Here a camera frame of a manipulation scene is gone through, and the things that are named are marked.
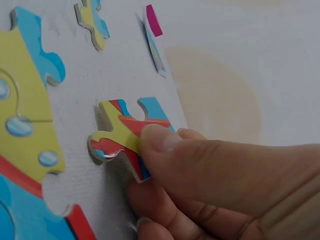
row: fingernail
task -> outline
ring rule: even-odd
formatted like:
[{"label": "fingernail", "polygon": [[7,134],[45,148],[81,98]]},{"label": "fingernail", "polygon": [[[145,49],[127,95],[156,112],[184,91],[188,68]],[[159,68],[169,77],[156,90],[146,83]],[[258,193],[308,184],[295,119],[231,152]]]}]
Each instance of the fingernail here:
[{"label": "fingernail", "polygon": [[182,138],[164,126],[150,124],[146,126],[140,135],[143,148],[151,148],[156,152],[169,152]]},{"label": "fingernail", "polygon": [[179,133],[182,130],[185,130],[185,128],[184,127],[180,127],[176,132]]},{"label": "fingernail", "polygon": [[147,217],[139,218],[139,220],[136,222],[136,229],[138,230],[139,227],[144,223],[152,223],[152,220],[150,218],[147,218]]}]

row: textured white background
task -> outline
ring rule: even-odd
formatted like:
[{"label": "textured white background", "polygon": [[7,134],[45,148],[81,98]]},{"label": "textured white background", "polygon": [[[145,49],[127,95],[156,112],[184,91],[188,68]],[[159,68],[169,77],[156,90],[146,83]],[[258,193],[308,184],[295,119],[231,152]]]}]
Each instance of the textured white background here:
[{"label": "textured white background", "polygon": [[318,0],[279,0],[268,6],[250,0],[102,0],[99,15],[111,34],[102,52],[77,25],[76,2],[0,0],[0,28],[10,29],[14,6],[32,10],[42,17],[44,50],[58,53],[65,64],[65,82],[49,86],[48,92],[66,171],[45,179],[44,197],[57,214],[67,204],[80,204],[99,240],[136,235],[114,171],[119,168],[94,165],[87,151],[87,137],[98,128],[97,103],[123,98],[132,115],[143,119],[136,100],[156,96],[176,129],[186,125],[174,83],[155,73],[139,25],[147,3],[157,12],[165,48],[201,48],[245,76],[262,111],[261,143],[319,142]]}]

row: cardboard puzzle piece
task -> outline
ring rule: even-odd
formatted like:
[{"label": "cardboard puzzle piece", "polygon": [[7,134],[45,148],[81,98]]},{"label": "cardboard puzzle piece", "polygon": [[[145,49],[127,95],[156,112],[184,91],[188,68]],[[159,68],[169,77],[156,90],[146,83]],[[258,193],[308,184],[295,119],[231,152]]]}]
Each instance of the cardboard puzzle piece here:
[{"label": "cardboard puzzle piece", "polygon": [[104,39],[110,38],[107,24],[102,20],[98,11],[101,10],[101,0],[82,0],[83,6],[77,3],[74,5],[78,24],[91,32],[91,40],[94,47],[104,50],[106,45]]},{"label": "cardboard puzzle piece", "polygon": [[78,205],[56,216],[43,199],[45,175],[65,169],[45,85],[65,69],[41,49],[38,16],[17,7],[12,19],[0,32],[0,239],[95,240]]},{"label": "cardboard puzzle piece", "polygon": [[143,11],[143,23],[155,68],[161,76],[166,77],[166,56],[157,40],[157,37],[163,35],[163,32],[151,4],[147,5]]},{"label": "cardboard puzzle piece", "polygon": [[140,98],[138,104],[146,114],[145,121],[134,119],[122,99],[101,102],[100,110],[113,130],[92,134],[88,138],[88,146],[92,155],[102,162],[108,162],[119,152],[124,152],[129,169],[136,181],[141,183],[150,178],[138,149],[141,130],[148,124],[159,124],[172,131],[174,129],[155,97]]},{"label": "cardboard puzzle piece", "polygon": [[10,78],[18,90],[17,117],[32,122],[52,121],[47,81],[58,85],[66,76],[55,53],[45,53],[41,43],[41,18],[16,7],[11,12],[12,30],[0,30],[0,75]]}]

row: hand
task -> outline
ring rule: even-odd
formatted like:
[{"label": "hand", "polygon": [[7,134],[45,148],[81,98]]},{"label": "hand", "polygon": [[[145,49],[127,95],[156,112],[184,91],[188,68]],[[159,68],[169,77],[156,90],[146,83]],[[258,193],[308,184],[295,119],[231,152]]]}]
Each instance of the hand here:
[{"label": "hand", "polygon": [[139,240],[319,240],[320,146],[206,140],[148,125],[129,186]]}]

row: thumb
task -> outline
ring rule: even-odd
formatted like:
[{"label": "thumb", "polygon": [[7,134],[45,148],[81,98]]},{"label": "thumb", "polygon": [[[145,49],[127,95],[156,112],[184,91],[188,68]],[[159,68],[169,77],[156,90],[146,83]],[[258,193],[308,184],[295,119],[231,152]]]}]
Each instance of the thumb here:
[{"label": "thumb", "polygon": [[140,147],[146,167],[168,192],[255,217],[319,177],[320,171],[318,145],[182,139],[151,124],[142,130]]}]

